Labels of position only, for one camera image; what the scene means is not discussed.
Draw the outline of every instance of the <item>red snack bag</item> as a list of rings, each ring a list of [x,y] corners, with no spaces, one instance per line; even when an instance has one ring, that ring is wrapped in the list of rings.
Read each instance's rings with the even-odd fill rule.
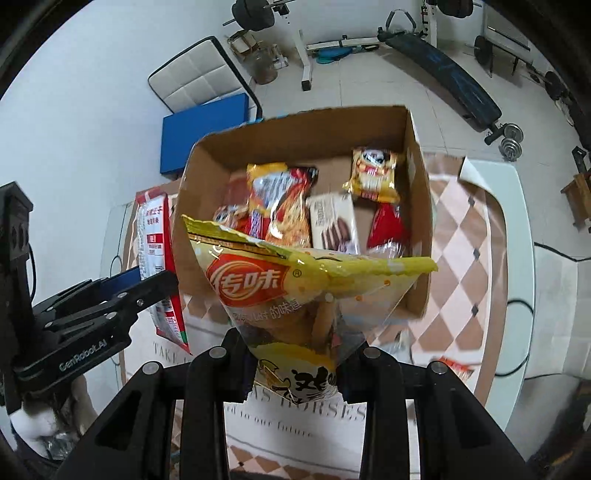
[[[246,233],[284,247],[311,247],[306,197],[318,175],[314,167],[284,163],[249,165]]]
[[[168,196],[156,187],[138,195],[136,201],[139,203],[137,228],[141,279],[164,270],[176,272],[170,244]],[[159,301],[149,307],[148,311],[158,335],[191,353],[178,294]]]
[[[400,216],[400,206],[380,203],[369,232],[367,248],[386,244],[408,244],[409,235]]]
[[[455,360],[447,358],[446,356],[442,356],[438,359],[438,361],[446,364],[449,368],[451,368],[453,372],[457,375],[457,377],[464,383],[466,383],[474,373],[474,370],[470,368],[468,365],[456,362]]]

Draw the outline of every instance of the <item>snack package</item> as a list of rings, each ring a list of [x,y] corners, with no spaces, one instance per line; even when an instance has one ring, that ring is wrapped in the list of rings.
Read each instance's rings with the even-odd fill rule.
[[[451,358],[447,358],[446,356],[442,356],[441,358],[436,359],[439,362],[443,362],[449,368],[453,370],[453,372],[457,375],[457,377],[464,382],[464,384],[470,379],[472,374],[474,373],[474,369],[470,368],[468,365],[461,364],[460,362],[456,362]]]
[[[138,195],[138,261],[142,280],[163,270],[175,272],[170,245],[168,198],[158,188]],[[156,333],[176,343],[187,353],[189,343],[183,321],[183,309],[178,294],[148,308]]]
[[[326,193],[306,200],[310,209],[312,246],[359,255],[357,225],[350,193]]]
[[[248,183],[246,172],[230,175],[222,206],[213,215],[213,221],[246,232],[248,227]]]
[[[398,203],[400,196],[394,186],[394,174],[404,159],[403,153],[390,150],[355,148],[351,178],[343,188],[374,202]]]
[[[410,236],[402,221],[400,210],[400,205],[379,204],[369,231],[368,255],[398,258],[404,254]]]
[[[183,219],[203,272],[259,360],[256,382],[296,404],[336,394],[336,367],[364,332],[384,323],[421,273],[437,269],[431,258],[287,248]],[[380,299],[380,318],[367,317],[366,305]]]
[[[285,247],[310,247],[306,197],[316,177],[314,167],[288,168],[284,163],[249,165],[250,236]]]

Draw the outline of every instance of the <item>blue exercise mat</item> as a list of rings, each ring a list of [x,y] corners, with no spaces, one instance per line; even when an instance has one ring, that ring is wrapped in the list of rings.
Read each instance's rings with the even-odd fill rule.
[[[193,145],[205,135],[248,121],[248,95],[240,93],[164,117],[160,173],[182,173]]]

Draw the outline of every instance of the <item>gym equipment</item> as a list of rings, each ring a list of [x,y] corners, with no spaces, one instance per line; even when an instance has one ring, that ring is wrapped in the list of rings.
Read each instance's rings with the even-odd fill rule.
[[[474,56],[482,66],[489,65],[492,61],[492,43],[482,35],[478,35],[474,40]]]
[[[488,67],[488,76],[492,78],[493,46],[515,57],[512,75],[515,74],[520,60],[526,66],[530,66],[532,54],[527,38],[503,16],[487,5],[484,6],[484,14],[485,29],[483,36],[478,35],[474,40],[474,55],[480,65]]]
[[[232,15],[234,18],[224,22],[222,25],[226,26],[237,22],[244,30],[258,32],[275,25],[275,12],[277,12],[287,28],[291,30],[291,38],[294,41],[295,49],[304,66],[301,89],[308,91],[312,88],[312,66],[308,58],[308,53],[306,52],[306,45],[304,44],[301,30],[294,27],[288,20],[290,9],[286,4],[294,1],[277,0],[269,3],[267,0],[236,0],[236,3],[232,5]]]
[[[576,146],[573,148],[571,153],[573,154],[574,163],[577,165],[577,170],[579,173],[587,173],[587,165],[585,165],[585,157],[587,156],[587,152],[581,147]]]
[[[437,6],[448,17],[466,18],[474,11],[472,0],[437,0]]]
[[[556,75],[552,70],[547,71],[546,75],[544,75],[544,78],[544,87],[546,88],[546,93],[548,93],[548,96],[552,98],[552,100],[556,101],[568,93],[564,83],[562,83],[558,75]]]
[[[411,31],[390,31],[392,19],[396,12],[403,12],[407,16],[412,25]],[[378,29],[378,35],[375,38],[348,39],[346,36],[343,36],[343,40],[308,45],[307,49],[308,51],[314,51],[326,47],[371,46],[384,43],[398,50],[429,72],[444,86],[466,109],[469,118],[472,118],[479,128],[489,129],[491,131],[485,138],[485,143],[491,145],[495,140],[504,135],[505,125],[501,125],[500,127],[496,125],[496,122],[502,115],[501,109],[499,109],[494,100],[468,72],[441,50],[435,48],[433,43],[422,40],[420,34],[415,33],[415,28],[416,23],[411,15],[405,10],[397,9],[390,12],[386,20],[385,29],[380,27]],[[433,32],[434,28],[430,23],[431,41],[434,38],[434,35],[431,35]],[[511,161],[515,161],[522,153],[521,146],[515,139],[505,142],[499,150],[507,160]]]

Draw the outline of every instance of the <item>weight plate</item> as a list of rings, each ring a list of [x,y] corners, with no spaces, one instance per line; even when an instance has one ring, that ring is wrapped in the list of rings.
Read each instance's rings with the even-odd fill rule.
[[[492,57],[492,43],[482,35],[474,40],[474,56],[480,65],[488,65]]]
[[[518,125],[506,124],[505,128],[503,129],[503,134],[507,138],[512,138],[517,143],[523,142],[523,130],[519,128]]]
[[[244,30],[258,32],[275,25],[275,14],[267,5],[267,0],[236,0],[232,15]]]
[[[503,157],[508,161],[517,160],[522,153],[521,145],[519,145],[512,138],[504,138],[501,144],[499,145],[499,151],[501,152]]]
[[[546,72],[545,79],[546,92],[552,100],[558,100],[566,92],[566,87],[552,70]]]

